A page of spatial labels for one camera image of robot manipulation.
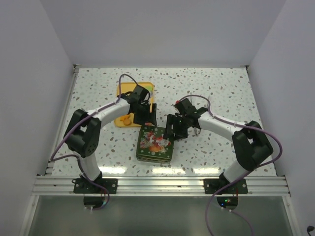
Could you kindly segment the gold tin lid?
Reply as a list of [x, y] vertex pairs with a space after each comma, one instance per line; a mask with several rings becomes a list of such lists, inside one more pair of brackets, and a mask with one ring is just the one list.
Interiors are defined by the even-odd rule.
[[165, 128], [144, 125], [140, 128], [136, 156], [172, 158], [174, 139], [164, 139]]

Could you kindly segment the metal serving tongs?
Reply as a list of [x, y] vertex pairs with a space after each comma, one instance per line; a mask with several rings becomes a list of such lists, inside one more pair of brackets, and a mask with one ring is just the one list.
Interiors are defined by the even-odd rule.
[[[192, 97], [190, 97], [189, 100], [190, 100], [191, 104], [193, 105]], [[198, 111], [197, 114], [198, 114], [199, 117], [200, 117], [203, 113], [201, 113], [201, 111]], [[201, 129], [197, 129], [196, 126], [193, 127], [193, 131], [194, 131], [194, 135], [195, 135], [196, 137], [198, 137], [198, 136], [200, 135], [200, 133], [201, 133]]]

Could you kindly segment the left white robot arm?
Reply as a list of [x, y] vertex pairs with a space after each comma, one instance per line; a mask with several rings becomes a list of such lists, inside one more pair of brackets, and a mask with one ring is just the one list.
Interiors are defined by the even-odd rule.
[[76, 110], [64, 135], [67, 147], [78, 154], [81, 175], [86, 179], [85, 187], [91, 193], [101, 190], [102, 180], [95, 157], [101, 129], [116, 118], [133, 114], [133, 122], [138, 125], [157, 125], [156, 103], [150, 103], [151, 92], [136, 85], [133, 91], [118, 95], [117, 100], [98, 109]]

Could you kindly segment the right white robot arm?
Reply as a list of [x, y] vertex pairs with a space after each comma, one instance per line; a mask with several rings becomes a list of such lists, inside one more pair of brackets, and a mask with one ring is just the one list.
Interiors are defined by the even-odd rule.
[[223, 171], [214, 185], [216, 189], [230, 193], [237, 187], [237, 182], [254, 171], [274, 150], [259, 123], [239, 123], [224, 119], [211, 111], [209, 100], [207, 103], [206, 107], [197, 109], [187, 96], [177, 101], [174, 105], [177, 112], [167, 115], [163, 137], [185, 139], [188, 137], [188, 129], [196, 128], [213, 132], [231, 141], [236, 161]]

